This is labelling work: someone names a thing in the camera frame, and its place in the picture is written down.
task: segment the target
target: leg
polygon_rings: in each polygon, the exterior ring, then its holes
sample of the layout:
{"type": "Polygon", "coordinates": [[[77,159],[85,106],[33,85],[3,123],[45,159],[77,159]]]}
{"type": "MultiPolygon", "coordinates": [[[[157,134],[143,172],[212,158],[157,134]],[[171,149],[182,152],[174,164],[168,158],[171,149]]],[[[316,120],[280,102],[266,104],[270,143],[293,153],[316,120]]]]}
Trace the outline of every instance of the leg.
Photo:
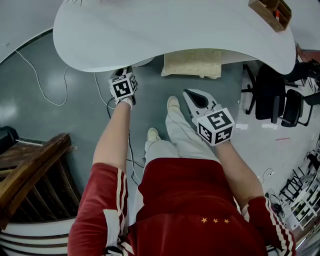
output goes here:
{"type": "Polygon", "coordinates": [[[181,158],[208,159],[219,162],[209,146],[195,133],[180,111],[179,101],[170,97],[165,119],[170,140],[181,158]]]}
{"type": "Polygon", "coordinates": [[[153,159],[157,158],[179,158],[176,147],[169,141],[161,140],[158,131],[150,128],[148,131],[148,140],[144,146],[145,166],[153,159]]]}

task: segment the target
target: gray floor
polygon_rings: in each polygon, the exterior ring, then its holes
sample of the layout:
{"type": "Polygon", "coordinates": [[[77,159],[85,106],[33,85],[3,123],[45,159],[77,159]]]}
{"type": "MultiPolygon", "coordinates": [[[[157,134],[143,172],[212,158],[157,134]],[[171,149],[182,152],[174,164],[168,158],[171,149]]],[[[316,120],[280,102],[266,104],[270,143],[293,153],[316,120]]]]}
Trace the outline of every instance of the gray floor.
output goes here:
{"type": "MultiPolygon", "coordinates": [[[[63,75],[67,65],[55,50],[52,34],[38,39],[20,52],[35,66],[45,95],[61,104],[65,98],[63,75]]],[[[243,72],[241,63],[224,65],[222,77],[216,80],[183,75],[161,77],[162,67],[163,56],[159,56],[151,63],[134,69],[138,91],[135,95],[137,105],[132,110],[131,144],[134,159],[141,163],[150,127],[156,127],[160,136],[168,139],[165,118],[169,96],[179,98],[181,110],[191,122],[183,102],[183,89],[194,88],[211,93],[235,119],[238,115],[243,72]]],[[[97,74],[105,101],[111,97],[108,84],[110,73],[97,74]]],[[[70,67],[66,82],[66,104],[51,104],[42,96],[32,68],[18,54],[13,55],[0,65],[0,126],[15,128],[22,138],[43,141],[58,133],[70,133],[72,144],[78,146],[78,150],[69,154],[69,165],[82,192],[89,179],[96,143],[109,118],[106,105],[99,97],[93,73],[70,67]]],[[[141,178],[142,169],[137,167],[136,172],[141,178]]],[[[132,173],[129,162],[127,173],[132,173]]],[[[131,179],[128,179],[128,187],[129,191],[135,188],[131,179]]]]}

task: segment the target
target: foot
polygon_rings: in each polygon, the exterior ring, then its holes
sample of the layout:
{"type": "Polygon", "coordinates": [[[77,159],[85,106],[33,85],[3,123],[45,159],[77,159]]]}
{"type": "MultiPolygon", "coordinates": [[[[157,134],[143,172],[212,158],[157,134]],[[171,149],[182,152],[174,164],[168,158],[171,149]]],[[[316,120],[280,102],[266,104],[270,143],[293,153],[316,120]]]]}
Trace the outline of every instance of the foot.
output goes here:
{"type": "Polygon", "coordinates": [[[172,107],[180,109],[179,100],[175,96],[170,96],[168,98],[167,103],[166,103],[166,108],[167,108],[168,112],[169,112],[169,109],[172,107]]]}
{"type": "Polygon", "coordinates": [[[156,142],[156,141],[160,141],[161,140],[161,138],[159,136],[159,132],[157,131],[156,128],[152,127],[152,128],[150,128],[148,130],[147,140],[149,142],[156,142]]]}

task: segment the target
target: white cable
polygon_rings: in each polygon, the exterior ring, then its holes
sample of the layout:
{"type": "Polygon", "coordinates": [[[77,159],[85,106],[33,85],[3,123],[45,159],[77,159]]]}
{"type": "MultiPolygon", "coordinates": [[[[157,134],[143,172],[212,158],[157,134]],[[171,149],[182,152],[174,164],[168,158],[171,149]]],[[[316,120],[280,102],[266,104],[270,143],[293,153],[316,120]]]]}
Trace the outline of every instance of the white cable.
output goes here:
{"type": "Polygon", "coordinates": [[[109,107],[109,108],[112,109],[112,110],[115,110],[114,107],[109,106],[109,105],[105,102],[105,100],[102,98],[101,92],[100,92],[100,88],[99,88],[99,85],[98,85],[98,81],[97,81],[96,72],[94,72],[94,80],[95,80],[96,87],[98,88],[98,92],[99,92],[99,95],[100,95],[101,100],[104,102],[104,104],[106,104],[107,107],[109,107]]]}
{"type": "Polygon", "coordinates": [[[35,76],[36,76],[36,81],[37,81],[37,83],[38,83],[38,85],[39,85],[39,88],[40,88],[40,91],[42,92],[43,97],[44,97],[48,102],[50,102],[50,103],[52,103],[52,104],[54,104],[54,105],[56,105],[56,106],[58,106],[58,107],[59,107],[59,106],[63,106],[63,105],[67,102],[67,98],[68,98],[66,72],[67,72],[67,69],[69,68],[69,66],[67,66],[66,69],[65,69],[65,71],[64,71],[65,100],[64,100],[64,102],[63,102],[62,104],[56,104],[56,103],[54,103],[53,101],[51,101],[50,99],[48,99],[48,98],[46,97],[44,91],[42,90],[41,85],[40,85],[40,82],[39,82],[38,73],[37,73],[35,67],[34,67],[25,57],[23,57],[23,55],[22,55],[20,52],[18,52],[17,50],[15,50],[15,52],[16,52],[17,54],[19,54],[19,55],[22,57],[22,59],[24,59],[24,60],[33,68],[34,73],[35,73],[35,76]]]}

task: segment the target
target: white stripe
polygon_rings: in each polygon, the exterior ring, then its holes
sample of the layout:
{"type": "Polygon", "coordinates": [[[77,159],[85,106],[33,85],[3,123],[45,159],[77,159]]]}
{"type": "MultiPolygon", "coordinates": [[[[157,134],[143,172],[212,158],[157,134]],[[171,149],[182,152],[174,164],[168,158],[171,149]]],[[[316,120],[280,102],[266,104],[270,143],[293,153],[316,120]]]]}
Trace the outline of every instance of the white stripe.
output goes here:
{"type": "Polygon", "coordinates": [[[47,237],[69,234],[76,218],[45,223],[9,223],[2,233],[26,237],[47,237]]]}
{"type": "Polygon", "coordinates": [[[128,244],[127,242],[123,242],[121,244],[129,253],[134,254],[134,250],[132,250],[132,246],[128,244]]]}
{"type": "Polygon", "coordinates": [[[121,173],[122,171],[118,169],[117,187],[116,187],[116,212],[118,214],[118,217],[121,215],[121,208],[120,208],[121,173]]]}
{"type": "Polygon", "coordinates": [[[128,256],[128,252],[126,251],[125,248],[122,248],[121,251],[123,253],[123,256],[128,256]]]}
{"type": "Polygon", "coordinates": [[[6,248],[2,248],[2,250],[4,250],[4,252],[6,253],[6,255],[8,256],[26,256],[24,253],[22,252],[15,252],[13,250],[8,250],[6,248]]]}
{"type": "Polygon", "coordinates": [[[244,219],[249,222],[250,220],[250,216],[249,216],[249,212],[248,212],[248,207],[249,207],[249,204],[247,204],[241,211],[241,214],[242,216],[244,217],[244,219]]]}
{"type": "Polygon", "coordinates": [[[285,234],[288,236],[288,241],[289,241],[289,246],[288,246],[289,254],[288,254],[288,256],[291,256],[292,255],[292,247],[294,246],[294,242],[292,240],[292,236],[291,236],[289,230],[280,221],[278,216],[275,213],[273,213],[273,215],[276,217],[276,219],[277,219],[278,223],[280,224],[281,228],[285,231],[285,234]]]}
{"type": "Polygon", "coordinates": [[[106,246],[117,246],[118,244],[118,235],[120,232],[119,216],[116,210],[103,210],[106,226],[107,226],[107,240],[106,246]]]}
{"type": "Polygon", "coordinates": [[[22,244],[28,244],[28,245],[57,245],[57,244],[67,244],[68,243],[68,237],[63,238],[52,238],[52,239],[32,239],[25,237],[11,237],[7,235],[0,234],[0,239],[11,241],[11,242],[17,242],[22,244]]]}
{"type": "Polygon", "coordinates": [[[121,198],[121,215],[122,215],[122,221],[121,221],[121,235],[124,233],[124,227],[126,223],[125,215],[124,215],[124,206],[125,206],[125,196],[126,196],[126,174],[123,175],[123,192],[122,192],[122,198],[121,198]]]}
{"type": "Polygon", "coordinates": [[[265,198],[265,208],[270,213],[270,219],[271,219],[272,225],[275,226],[276,234],[277,234],[279,241],[281,243],[282,253],[284,255],[287,252],[286,240],[284,239],[284,236],[281,233],[280,226],[276,223],[274,214],[273,214],[272,210],[270,210],[268,204],[270,204],[270,201],[267,198],[265,198]]]}

